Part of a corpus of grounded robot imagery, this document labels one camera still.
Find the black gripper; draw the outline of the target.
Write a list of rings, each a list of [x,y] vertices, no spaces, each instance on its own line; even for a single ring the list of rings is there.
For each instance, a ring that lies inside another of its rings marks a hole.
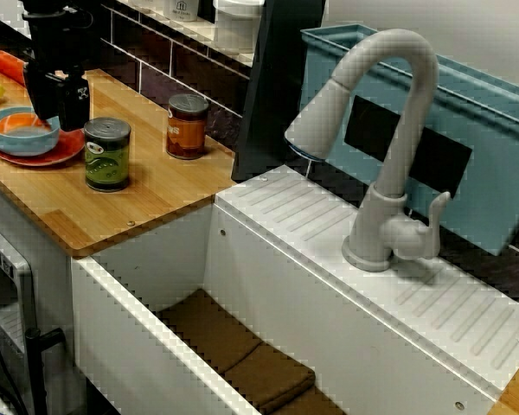
[[[81,64],[50,69],[29,61],[24,65],[24,82],[38,118],[47,120],[59,115],[64,131],[82,128],[89,120],[90,90]],[[60,83],[59,110],[57,82]]]

